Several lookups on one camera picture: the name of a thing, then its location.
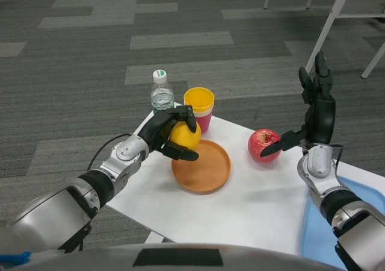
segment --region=stacked cups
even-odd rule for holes
[[[192,110],[202,130],[202,134],[209,129],[212,109],[214,107],[214,94],[204,88],[195,87],[187,90],[184,96],[185,105],[192,105]]]

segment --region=red apple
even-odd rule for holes
[[[267,128],[262,128],[254,132],[248,140],[248,151],[250,155],[256,160],[262,163],[270,163],[274,161],[281,151],[268,155],[267,157],[261,157],[260,153],[265,147],[280,140],[281,136],[275,131]]]

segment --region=yellow fruit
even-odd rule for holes
[[[171,130],[170,140],[189,149],[195,149],[200,142],[202,131],[197,124],[197,131],[191,132],[185,122],[178,122]]]

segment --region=water bottle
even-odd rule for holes
[[[167,74],[164,70],[156,70],[153,73],[154,85],[151,91],[151,104],[154,112],[174,107],[174,92],[167,82]]]

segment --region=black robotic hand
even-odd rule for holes
[[[169,141],[171,129],[177,122],[184,121],[192,132],[197,131],[197,122],[190,105],[181,105],[168,110],[161,110],[143,126],[138,133],[150,148],[150,152],[158,151],[174,160],[195,161],[199,154]]]

